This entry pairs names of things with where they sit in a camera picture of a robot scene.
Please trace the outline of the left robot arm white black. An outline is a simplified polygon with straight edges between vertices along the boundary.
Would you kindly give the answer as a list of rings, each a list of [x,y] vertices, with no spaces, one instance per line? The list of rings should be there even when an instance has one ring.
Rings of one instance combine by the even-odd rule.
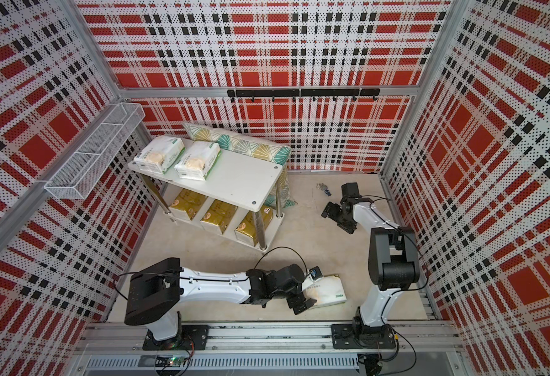
[[[305,296],[306,272],[292,264],[280,270],[250,269],[239,274],[206,274],[167,258],[130,277],[124,323],[145,327],[145,350],[205,348],[207,326],[182,324],[176,305],[184,302],[229,302],[265,308],[284,299],[296,314],[317,302]]]

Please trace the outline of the white tissue pack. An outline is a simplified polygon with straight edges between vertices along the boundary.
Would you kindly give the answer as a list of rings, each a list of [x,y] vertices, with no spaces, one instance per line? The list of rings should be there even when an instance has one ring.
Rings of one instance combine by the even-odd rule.
[[[194,141],[174,169],[181,179],[205,181],[221,153],[218,143]]]
[[[313,280],[307,278],[303,283],[303,294],[314,299],[312,309],[343,304],[347,301],[342,280],[338,275],[330,275]]]
[[[133,159],[144,172],[164,174],[184,152],[182,139],[174,136],[159,136],[153,139]]]

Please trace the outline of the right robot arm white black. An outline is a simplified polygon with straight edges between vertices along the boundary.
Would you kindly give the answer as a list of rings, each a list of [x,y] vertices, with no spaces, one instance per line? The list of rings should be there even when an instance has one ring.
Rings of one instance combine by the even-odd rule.
[[[335,349],[397,349],[398,340],[387,317],[394,302],[420,278],[415,235],[408,227],[389,221],[369,202],[327,203],[324,218],[347,233],[362,227],[369,235],[368,274],[372,286],[351,324],[333,324]]]

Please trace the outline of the gold tissue pack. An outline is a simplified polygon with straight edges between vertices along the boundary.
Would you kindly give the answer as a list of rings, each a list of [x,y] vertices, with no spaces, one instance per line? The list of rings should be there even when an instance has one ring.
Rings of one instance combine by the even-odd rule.
[[[206,202],[207,197],[198,192],[182,189],[169,206],[171,214],[177,219],[193,220]]]
[[[237,206],[214,200],[201,220],[201,227],[209,232],[223,235],[237,211]]]
[[[266,230],[273,220],[273,209],[264,205],[260,210],[260,215],[264,230]],[[249,211],[245,215],[234,233],[236,239],[244,244],[256,246],[259,243],[253,211]]]

